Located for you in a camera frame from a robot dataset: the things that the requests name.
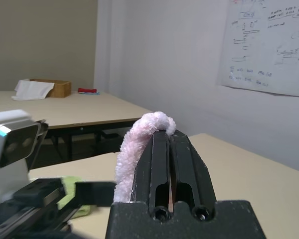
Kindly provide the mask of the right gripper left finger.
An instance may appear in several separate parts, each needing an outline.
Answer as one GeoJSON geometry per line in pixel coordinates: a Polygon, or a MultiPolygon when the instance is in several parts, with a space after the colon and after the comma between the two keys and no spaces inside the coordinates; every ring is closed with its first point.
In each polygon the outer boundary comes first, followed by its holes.
{"type": "Polygon", "coordinates": [[[154,220],[169,220],[169,137],[155,132],[146,144],[135,168],[132,201],[143,202],[154,220]]]}

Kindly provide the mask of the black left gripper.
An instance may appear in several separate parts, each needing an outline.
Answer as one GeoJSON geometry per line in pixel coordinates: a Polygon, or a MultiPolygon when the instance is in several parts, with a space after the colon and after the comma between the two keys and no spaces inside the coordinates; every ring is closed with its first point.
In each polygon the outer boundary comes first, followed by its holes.
{"type": "Polygon", "coordinates": [[[79,205],[110,207],[114,182],[76,182],[75,197],[62,209],[65,189],[61,179],[37,179],[0,203],[0,239],[76,239],[69,220],[79,205]]]}

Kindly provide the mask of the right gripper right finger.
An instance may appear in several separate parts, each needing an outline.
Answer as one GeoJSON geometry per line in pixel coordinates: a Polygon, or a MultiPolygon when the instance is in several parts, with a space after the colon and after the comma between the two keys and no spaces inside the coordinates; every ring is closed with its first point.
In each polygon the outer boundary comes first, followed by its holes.
{"type": "Polygon", "coordinates": [[[172,203],[185,202],[197,220],[211,220],[216,196],[206,164],[182,132],[170,137],[169,149],[172,203]]]}

